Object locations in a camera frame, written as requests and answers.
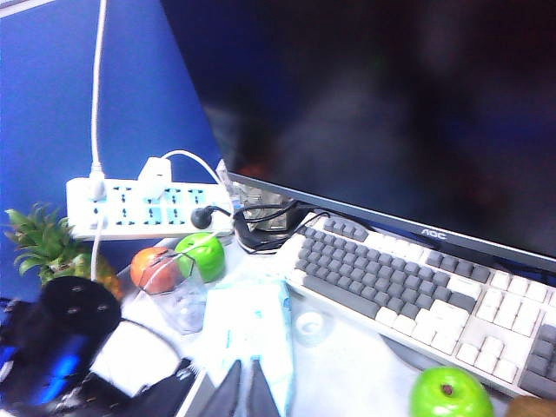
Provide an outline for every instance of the electronic device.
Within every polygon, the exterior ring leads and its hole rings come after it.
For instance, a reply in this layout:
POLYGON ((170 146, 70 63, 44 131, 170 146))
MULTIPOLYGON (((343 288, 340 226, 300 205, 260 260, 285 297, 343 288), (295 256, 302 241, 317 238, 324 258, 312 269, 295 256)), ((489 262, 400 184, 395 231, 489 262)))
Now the electronic device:
POLYGON ((556 290, 333 216, 277 264, 302 295, 503 393, 556 399, 556 290))

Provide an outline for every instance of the monitor screen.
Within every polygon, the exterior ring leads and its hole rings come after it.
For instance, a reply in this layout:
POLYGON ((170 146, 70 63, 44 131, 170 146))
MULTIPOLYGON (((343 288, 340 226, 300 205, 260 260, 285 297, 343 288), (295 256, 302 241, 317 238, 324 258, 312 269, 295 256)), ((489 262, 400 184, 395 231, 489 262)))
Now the monitor screen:
POLYGON ((162 3, 233 178, 556 272, 549 2, 162 3))

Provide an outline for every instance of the black object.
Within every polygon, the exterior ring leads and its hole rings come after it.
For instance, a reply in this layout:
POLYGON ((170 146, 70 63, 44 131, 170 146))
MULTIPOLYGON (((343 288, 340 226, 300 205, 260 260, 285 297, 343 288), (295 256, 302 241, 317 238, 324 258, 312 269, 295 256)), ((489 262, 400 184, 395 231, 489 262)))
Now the black object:
POLYGON ((162 4, 230 179, 556 272, 550 2, 162 4))
MULTIPOLYGON (((252 379, 248 390, 247 417, 280 417, 267 379, 258 359, 251 362, 252 379)), ((200 417, 231 417, 237 408, 242 377, 242 363, 236 360, 224 381, 210 397, 200 417)))
POLYGON ((47 406, 89 373, 96 352, 121 319, 119 302, 103 286, 65 276, 49 282, 38 302, 13 301, 0 327, 2 406, 47 406))

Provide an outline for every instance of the white power strip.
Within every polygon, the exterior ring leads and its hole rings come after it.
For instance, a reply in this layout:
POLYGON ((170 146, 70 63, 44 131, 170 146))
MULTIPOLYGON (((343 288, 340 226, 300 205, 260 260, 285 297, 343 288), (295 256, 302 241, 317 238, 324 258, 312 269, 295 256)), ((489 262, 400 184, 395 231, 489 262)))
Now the white power strip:
POLYGON ((68 222, 75 238, 93 240, 103 219, 103 240, 179 237, 197 232, 229 235, 233 226, 228 216, 215 211, 208 228, 191 224, 191 212, 207 206, 230 210, 229 197, 218 184, 171 182, 158 199, 144 198, 137 180, 104 180, 106 197, 89 198, 89 178, 66 183, 68 222))

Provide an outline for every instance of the gray key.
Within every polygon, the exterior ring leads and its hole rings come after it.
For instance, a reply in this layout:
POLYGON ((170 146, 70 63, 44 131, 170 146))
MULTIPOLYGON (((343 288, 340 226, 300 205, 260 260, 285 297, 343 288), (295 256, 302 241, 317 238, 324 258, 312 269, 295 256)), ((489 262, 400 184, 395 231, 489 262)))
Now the gray key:
POLYGON ((473 264, 468 261, 459 261, 458 266, 455 268, 455 273, 457 275, 465 276, 469 278, 473 272, 473 264))
POLYGON ((379 279, 374 284, 374 287, 378 291, 382 291, 384 293, 386 293, 386 290, 388 289, 389 286, 390 286, 390 280, 388 278, 380 278, 379 277, 379 279))
POLYGON ((359 256, 354 263, 354 267, 356 268, 360 268, 360 269, 365 269, 365 267, 368 265, 368 259, 367 258, 363 258, 361 256, 359 256))
POLYGON ((369 249, 367 252, 367 258, 370 261, 378 261, 380 255, 381 253, 376 249, 369 249))
POLYGON ((368 253, 368 248, 366 246, 357 245, 357 249, 355 250, 355 254, 357 256, 365 257, 367 256, 367 253, 368 253))
POLYGON ((330 256, 321 256, 316 264, 320 265, 321 267, 327 267, 331 261, 332 258, 330 256))
POLYGON ((364 228, 357 228, 354 231, 354 239, 358 242, 364 242, 367 236, 368 232, 364 228))
POLYGON ((428 267, 420 268, 419 273, 417 274, 417 276, 424 281, 432 281, 433 275, 434 275, 434 271, 428 267))
POLYGON ((420 285, 420 279, 415 275, 408 276, 408 278, 403 284, 405 288, 411 288, 411 289, 417 289, 419 285, 420 285))
POLYGON ((341 239, 340 237, 336 237, 334 239, 334 247, 338 248, 338 249, 344 249, 344 246, 346 246, 346 241, 344 241, 343 239, 341 239))
POLYGON ((390 308, 391 310, 395 311, 396 314, 399 314, 401 309, 403 308, 404 302, 399 298, 391 298, 386 307, 390 308))
POLYGON ((357 256, 355 254, 346 254, 344 256, 344 263, 346 263, 347 265, 354 265, 355 260, 357 259, 357 256))
POLYGON ((520 387, 541 398, 556 400, 556 382, 531 371, 523 372, 520 387))
POLYGON ((336 259, 338 261, 343 261, 345 255, 346 255, 346 252, 343 249, 336 249, 332 253, 332 259, 336 259))
POLYGON ((433 282, 436 285, 445 287, 446 285, 448 285, 448 281, 450 281, 450 275, 448 275, 446 272, 436 272, 433 275, 433 282))
POLYGON ((349 288, 349 284, 351 284, 351 280, 349 278, 347 278, 346 276, 342 276, 339 280, 338 280, 338 287, 340 288, 349 288))
POLYGON ((369 274, 368 272, 363 276, 363 279, 361 280, 365 285, 368 285, 369 287, 374 287, 374 283, 376 282, 376 280, 378 280, 378 278, 376 277, 376 275, 372 275, 369 274))
POLYGON ((455 271, 457 266, 458 260, 452 256, 444 256, 444 259, 442 259, 442 262, 440 263, 440 267, 449 272, 455 271))
POLYGON ((317 269, 315 276, 324 280, 329 273, 330 271, 328 270, 328 268, 320 267, 317 269))
POLYGON ((346 265, 345 263, 340 267, 340 270, 338 271, 340 273, 340 275, 342 276, 350 276, 351 275, 351 271, 353 271, 354 269, 352 267, 350 267, 349 265, 346 265))
POLYGON ((481 265, 475 265, 475 268, 473 268, 473 272, 471 273, 472 280, 482 282, 483 284, 487 282, 489 276, 490 269, 481 265))
POLYGON ((332 254, 336 251, 336 248, 334 246, 330 246, 327 245, 324 247, 324 249, 322 250, 322 254, 326 255, 326 256, 330 256, 332 257, 332 254))
POLYGON ((408 275, 417 275, 417 273, 419 272, 419 265, 417 265, 415 262, 408 262, 406 263, 406 267, 403 268, 403 270, 408 275))
POLYGON ((397 282, 400 285, 403 285, 406 279, 407 279, 407 274, 401 271, 394 271, 390 276, 391 282, 397 282))
POLYGON ((420 294, 431 296, 431 295, 434 294, 435 289, 436 289, 436 286, 434 285, 434 283, 432 283, 430 281, 423 281, 419 285, 419 293, 420 294))
POLYGON ((401 294, 401 299, 405 302, 410 302, 413 304, 415 300, 417 300, 417 295, 417 291, 415 291, 414 289, 406 288, 401 294))
POLYGON ((556 345, 556 328, 554 326, 550 326, 549 324, 543 324, 540 327, 537 338, 542 341, 549 341, 553 345, 556 345))
POLYGON ((387 267, 390 266, 390 263, 392 263, 392 259, 393 257, 389 254, 382 254, 379 256, 379 264, 380 265, 386 265, 387 267))
POLYGON ((364 289, 361 291, 361 296, 367 298, 368 300, 372 300, 376 293, 376 289, 365 286, 364 289))
POLYGON ((431 252, 427 259, 427 264, 433 267, 439 267, 442 263, 443 255, 439 252, 431 252))
POLYGON ((335 259, 333 259, 329 264, 328 264, 328 269, 330 269, 331 271, 334 272, 338 272, 341 268, 341 262, 337 261, 335 259))
POLYGON ((365 287, 363 284, 361 284, 360 282, 357 281, 353 281, 351 284, 349 284, 349 291, 354 293, 354 294, 361 294, 361 290, 363 289, 363 287, 365 287))
POLYGON ((379 273, 379 270, 381 269, 381 265, 378 262, 375 261, 371 261, 367 264, 367 266, 365 267, 365 270, 373 275, 377 275, 379 273))
POLYGON ((327 219, 324 223, 324 229, 328 232, 332 232, 334 230, 334 225, 336 221, 334 219, 327 219))
POLYGON ((452 291, 450 291, 448 288, 438 286, 434 290, 433 298, 435 300, 448 301, 448 299, 450 298, 451 293, 452 293, 452 291))
POLYGON ((406 302, 406 304, 401 309, 400 314, 409 317, 411 320, 414 320, 415 317, 417 317, 419 310, 420 309, 416 305, 411 304, 410 302, 406 302))
POLYGON ((337 272, 331 272, 327 276, 327 281, 330 282, 331 284, 336 285, 340 280, 340 278, 341 278, 340 274, 338 274, 337 272))
POLYGON ((313 245, 313 248, 311 249, 313 252, 322 252, 322 250, 324 249, 326 245, 322 242, 315 242, 313 245))
POLYGON ((455 307, 463 308, 469 314, 471 314, 473 307, 475 307, 475 299, 462 293, 452 293, 448 299, 448 303, 455 307))
POLYGON ((548 360, 536 354, 530 354, 527 359, 526 369, 535 372, 537 375, 545 376, 548 370, 548 360))
POLYGON ((301 271, 304 271, 308 264, 309 261, 307 259, 300 259, 295 263, 295 267, 297 269, 300 269, 301 271))
POLYGON ((390 266, 394 269, 399 270, 399 271, 403 271, 403 268, 406 267, 406 262, 401 258, 393 258, 392 263, 390 264, 390 266))
POLYGON ((551 358, 553 357, 553 350, 554 350, 554 346, 552 343, 548 341, 536 340, 536 342, 534 342, 533 344, 533 349, 531 350, 531 353, 536 354, 537 356, 540 356, 542 358, 551 360, 551 358))
POLYGON ((390 296, 386 293, 378 292, 374 296, 374 302, 376 302, 381 307, 385 307, 389 301, 390 296))
POLYGON ((401 293, 403 293, 403 286, 401 286, 400 284, 398 284, 397 282, 393 282, 390 284, 390 287, 388 287, 388 295, 390 295, 391 297, 397 297, 400 298, 401 297, 401 293))
POLYGON ((316 271, 318 271, 319 266, 316 263, 309 263, 306 267, 305 267, 305 272, 307 272, 308 275, 314 275, 316 274, 316 271))
POLYGON ((306 276, 303 279, 303 285, 320 295, 337 301, 340 304, 357 311, 358 313, 364 314, 371 319, 376 317, 379 311, 379 306, 369 300, 366 300, 358 295, 352 294, 349 291, 345 291, 334 285, 329 284, 326 281, 321 281, 311 275, 306 276))
POLYGON ((354 254, 355 250, 357 249, 357 244, 353 242, 346 242, 346 246, 344 247, 344 249, 346 249, 346 252, 354 254))
POLYGON ((433 305, 433 301, 434 300, 428 295, 421 294, 419 295, 419 297, 417 297, 417 301, 415 302, 415 304, 418 308, 424 308, 428 310, 433 305))
POLYGON ((335 237, 333 235, 326 234, 324 236, 324 239, 322 240, 322 242, 329 246, 329 245, 334 244, 334 239, 335 239, 335 237))
POLYGON ((365 276, 365 271, 359 268, 354 268, 354 270, 351 271, 351 275, 350 275, 352 280, 359 281, 359 282, 361 282, 363 276, 365 276))

